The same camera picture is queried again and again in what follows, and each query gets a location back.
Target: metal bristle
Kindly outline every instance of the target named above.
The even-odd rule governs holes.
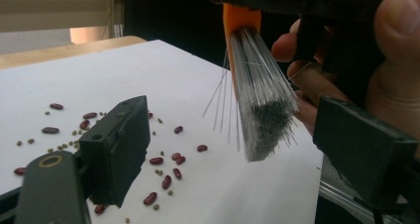
[[[232,34],[231,45],[247,160],[262,161],[293,139],[295,94],[255,29]]]

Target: wooden table edge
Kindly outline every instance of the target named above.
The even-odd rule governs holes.
[[[145,42],[146,40],[144,39],[134,36],[127,36],[122,38],[96,41],[86,44],[68,45],[22,53],[5,54],[0,55],[0,69],[54,60],[59,58],[97,53],[105,50],[116,49]]]

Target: red kidney bean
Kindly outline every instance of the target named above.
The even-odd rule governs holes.
[[[90,118],[95,118],[96,116],[98,116],[98,114],[97,114],[97,113],[92,112],[92,113],[86,113],[86,114],[84,114],[84,115],[83,115],[83,118],[84,118],[84,119],[90,119]]]
[[[107,209],[107,208],[108,208],[108,205],[104,205],[104,204],[96,205],[95,213],[100,215],[100,214],[104,213],[105,209]]]
[[[151,194],[149,194],[149,196],[147,196],[145,200],[143,200],[143,203],[145,203],[145,205],[147,206],[152,205],[157,200],[157,198],[158,194],[156,192],[151,192]]]
[[[176,160],[177,165],[182,165],[185,162],[185,157],[180,157]]]
[[[87,127],[89,126],[89,120],[84,120],[83,122],[80,123],[79,127],[80,129],[86,130]]]
[[[161,187],[167,190],[171,184],[172,184],[172,178],[169,175],[167,175],[164,177],[163,182],[161,183]]]
[[[205,152],[207,150],[208,150],[208,148],[207,148],[206,145],[200,145],[200,146],[197,147],[197,152]]]
[[[180,154],[180,153],[174,153],[174,154],[172,155],[172,160],[173,160],[173,161],[176,161],[176,160],[178,160],[180,157],[181,157],[181,154]]]
[[[163,164],[163,158],[152,158],[149,160],[152,165],[161,165]]]
[[[178,127],[176,127],[174,130],[173,130],[173,132],[175,133],[175,134],[179,134],[179,133],[181,133],[183,131],[183,127],[182,126],[178,126]]]
[[[57,134],[59,132],[59,128],[54,127],[44,127],[43,133],[45,134]]]
[[[182,179],[182,173],[181,173],[181,171],[179,170],[179,168],[174,168],[174,169],[173,169],[173,174],[175,174],[175,177],[176,177],[176,178],[178,178],[178,179]]]
[[[26,168],[16,168],[15,169],[15,174],[22,176],[23,174],[25,174]]]
[[[52,103],[52,104],[50,104],[50,108],[56,109],[56,110],[62,110],[64,108],[64,106],[62,106],[61,104],[58,104],[58,103]]]

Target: bean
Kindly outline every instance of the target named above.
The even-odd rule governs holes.
[[[152,165],[161,165],[163,163],[163,158],[152,158],[149,160]]]
[[[43,133],[45,134],[57,134],[59,132],[59,128],[54,127],[44,127]]]
[[[95,207],[95,213],[100,215],[105,212],[105,209],[108,207],[108,205],[100,204],[96,205]]]
[[[176,161],[176,160],[178,160],[180,157],[181,157],[181,154],[180,154],[180,153],[174,153],[174,154],[172,155],[172,160],[173,160],[173,161]]]
[[[55,110],[62,110],[64,108],[64,106],[62,106],[61,104],[58,104],[58,103],[52,103],[52,104],[50,104],[50,108],[55,109]]]
[[[185,157],[180,157],[176,160],[177,165],[182,165],[185,162]]]
[[[82,129],[82,130],[86,130],[87,129],[87,127],[89,126],[89,120],[84,120],[83,122],[81,122],[80,123],[80,125],[79,125],[79,127],[80,127],[80,129]]]
[[[163,182],[161,183],[161,187],[167,190],[171,184],[172,184],[172,178],[169,175],[167,175],[164,177]]]
[[[145,200],[143,200],[143,203],[145,203],[145,205],[147,206],[150,206],[154,204],[157,198],[158,198],[158,194],[156,192],[151,192],[151,194],[149,194],[149,196],[146,197]]]
[[[15,174],[22,176],[23,174],[25,174],[26,168],[16,168],[15,169]]]
[[[175,174],[175,177],[178,179],[182,179],[182,173],[178,168],[173,169],[173,174]]]
[[[178,127],[176,127],[174,130],[173,130],[173,132],[175,133],[175,134],[179,134],[179,133],[181,133],[183,131],[183,127],[182,126],[178,126]]]
[[[94,113],[94,112],[86,113],[86,114],[83,115],[83,119],[95,118],[96,116],[98,116],[98,114]]]
[[[208,150],[208,147],[206,145],[200,145],[197,147],[198,152],[205,152]]]

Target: black device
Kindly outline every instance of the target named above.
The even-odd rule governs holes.
[[[322,98],[314,144],[350,182],[373,212],[400,214],[420,223],[419,142],[361,109],[370,76],[384,56],[373,34],[374,13],[382,0],[213,0],[269,13],[298,15],[294,60],[314,60],[325,27],[336,27],[323,69],[337,74],[335,84],[359,107]],[[408,203],[396,204],[398,195]]]
[[[0,196],[0,223],[90,223],[86,198],[123,204],[151,140],[146,96],[119,103],[79,139],[27,166],[21,187]]]

